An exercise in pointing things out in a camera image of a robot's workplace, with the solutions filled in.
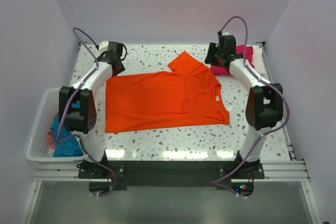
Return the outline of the orange t-shirt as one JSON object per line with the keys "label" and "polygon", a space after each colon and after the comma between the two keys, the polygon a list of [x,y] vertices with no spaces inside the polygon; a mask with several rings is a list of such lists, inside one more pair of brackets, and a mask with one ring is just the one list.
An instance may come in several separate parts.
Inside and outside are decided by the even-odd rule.
{"label": "orange t-shirt", "polygon": [[183,52],[168,67],[107,81],[107,133],[230,124],[222,85],[208,66]]}

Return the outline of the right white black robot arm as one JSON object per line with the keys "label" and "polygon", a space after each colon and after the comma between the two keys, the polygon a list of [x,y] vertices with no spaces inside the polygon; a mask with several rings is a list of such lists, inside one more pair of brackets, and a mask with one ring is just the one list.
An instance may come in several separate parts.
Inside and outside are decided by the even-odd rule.
{"label": "right white black robot arm", "polygon": [[234,173],[246,178],[253,171],[252,162],[260,159],[266,135],[283,118],[283,89],[278,83],[271,83],[262,77],[244,57],[236,52],[233,35],[218,32],[218,43],[210,43],[205,63],[225,69],[248,91],[245,109],[248,132],[237,153],[240,161],[234,165]]}

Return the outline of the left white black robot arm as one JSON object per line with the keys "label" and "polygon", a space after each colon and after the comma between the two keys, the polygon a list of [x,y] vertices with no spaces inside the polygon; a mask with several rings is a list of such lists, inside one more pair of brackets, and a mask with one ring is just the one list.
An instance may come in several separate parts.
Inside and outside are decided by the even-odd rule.
{"label": "left white black robot arm", "polygon": [[108,174],[103,162],[104,149],[96,134],[98,91],[108,79],[125,71],[123,60],[127,48],[123,43],[103,41],[98,45],[99,56],[93,66],[72,86],[59,90],[59,123],[76,138],[83,158],[93,162],[90,171],[97,178]]}

